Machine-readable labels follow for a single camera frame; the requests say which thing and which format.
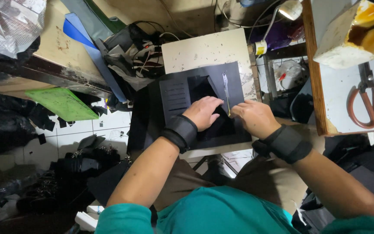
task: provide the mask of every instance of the black wrist brace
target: black wrist brace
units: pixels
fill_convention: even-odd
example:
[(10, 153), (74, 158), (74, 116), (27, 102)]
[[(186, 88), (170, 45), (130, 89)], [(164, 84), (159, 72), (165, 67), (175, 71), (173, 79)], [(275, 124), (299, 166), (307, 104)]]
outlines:
[(287, 125), (282, 125), (265, 140), (255, 141), (252, 147), (262, 156), (272, 152), (288, 164), (305, 158), (313, 149), (311, 143), (304, 141), (298, 132)]
[(197, 126), (184, 115), (177, 115), (171, 118), (160, 136), (174, 143), (180, 149), (180, 153), (184, 154), (196, 140)]

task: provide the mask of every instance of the lamp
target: lamp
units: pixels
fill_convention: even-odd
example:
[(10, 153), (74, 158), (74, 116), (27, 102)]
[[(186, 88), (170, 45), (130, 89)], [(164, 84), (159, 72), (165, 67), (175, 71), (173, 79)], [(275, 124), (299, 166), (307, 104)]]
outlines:
[(290, 20), (296, 20), (303, 12), (303, 5), (301, 4), (303, 0), (288, 0), (284, 2), (283, 4), (279, 5), (275, 8), (272, 16), (271, 23), (269, 24), (269, 27), (263, 36), (262, 41), (256, 42), (256, 55), (259, 55), (258, 58), (265, 54), (267, 51), (267, 44), (266, 44), (266, 37), (268, 36), (269, 31), (272, 28), (273, 23), (275, 22), (275, 16), (279, 12), (283, 16), (287, 17)]

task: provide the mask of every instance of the white table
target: white table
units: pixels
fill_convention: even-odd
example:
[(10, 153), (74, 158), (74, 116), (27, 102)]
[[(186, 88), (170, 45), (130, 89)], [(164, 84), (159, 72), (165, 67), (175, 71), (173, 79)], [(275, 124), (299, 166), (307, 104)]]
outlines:
[[(243, 97), (245, 100), (256, 100), (255, 81), (242, 28), (164, 44), (162, 49), (166, 74), (237, 61)], [(247, 150), (252, 148), (251, 143), (192, 150), (180, 157), (185, 159)]]
[[(366, 130), (357, 126), (347, 113), (349, 93), (354, 87), (358, 87), (360, 83), (358, 66), (336, 70), (320, 64), (318, 72), (318, 70), (314, 69), (318, 64), (312, 61), (314, 56), (312, 52), (315, 52), (315, 50), (310, 52), (309, 48), (310, 46), (313, 47), (314, 42), (317, 42), (319, 46), (329, 23), (340, 15), (343, 10), (349, 9), (357, 0), (310, 0), (315, 38), (310, 38), (309, 31), (312, 28), (309, 28), (311, 20), (308, 19), (309, 12), (307, 11), (309, 10), (309, 2), (307, 1), (309, 0), (303, 1), (303, 14), (305, 14), (304, 23), (306, 27), (311, 80), (313, 83), (314, 108), (316, 109), (315, 113), (319, 133), (321, 135), (342, 135), (358, 132), (374, 132), (374, 129)], [(370, 67), (374, 75), (374, 61), (370, 62)], [(367, 93), (370, 100), (372, 100), (371, 90), (368, 89)], [(353, 107), (356, 117), (360, 121), (370, 121), (360, 95), (356, 98)]]

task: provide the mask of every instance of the teal shirt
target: teal shirt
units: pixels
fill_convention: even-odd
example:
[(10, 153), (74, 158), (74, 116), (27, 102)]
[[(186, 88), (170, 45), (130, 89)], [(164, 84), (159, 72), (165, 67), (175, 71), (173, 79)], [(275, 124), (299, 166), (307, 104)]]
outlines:
[[(197, 188), (158, 212), (156, 233), (296, 233), (292, 216), (279, 206), (227, 187)], [(153, 234), (151, 211), (141, 205), (118, 204), (99, 216), (95, 234)], [(337, 219), (323, 234), (374, 234), (374, 217)]]

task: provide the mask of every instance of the green cutting board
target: green cutting board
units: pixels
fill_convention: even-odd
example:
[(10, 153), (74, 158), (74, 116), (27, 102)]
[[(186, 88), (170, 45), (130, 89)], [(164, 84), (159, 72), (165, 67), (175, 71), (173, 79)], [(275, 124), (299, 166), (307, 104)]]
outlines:
[(99, 116), (65, 88), (32, 89), (25, 95), (40, 103), (66, 122), (78, 120), (97, 120)]

